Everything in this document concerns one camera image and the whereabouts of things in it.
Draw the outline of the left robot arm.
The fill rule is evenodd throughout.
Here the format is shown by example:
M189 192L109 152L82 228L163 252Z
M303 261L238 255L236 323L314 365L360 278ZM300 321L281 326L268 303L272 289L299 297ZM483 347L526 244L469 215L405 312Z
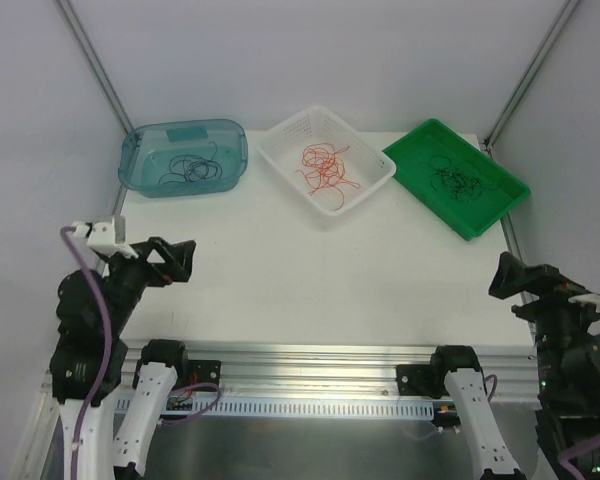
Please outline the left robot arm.
M183 342L149 341L136 364L131 405L115 429L128 353L121 333L146 289L189 281L196 243L151 237L133 244L131 257L111 256L111 271L101 276L87 266L67 229L61 236L79 266L58 287L59 339L49 365L63 428L64 476L141 479L167 396L188 382L190 365Z

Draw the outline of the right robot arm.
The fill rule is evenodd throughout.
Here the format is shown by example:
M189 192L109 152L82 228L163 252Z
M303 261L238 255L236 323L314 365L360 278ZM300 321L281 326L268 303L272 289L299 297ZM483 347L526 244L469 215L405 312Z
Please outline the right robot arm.
M488 293L532 301L512 313L535 328L538 376L537 443L559 479L600 479L600 292L562 275L549 264L528 266L500 255ZM485 391L485 376L469 346L436 348L428 375L435 396L449 395L466 436L476 479L522 479Z

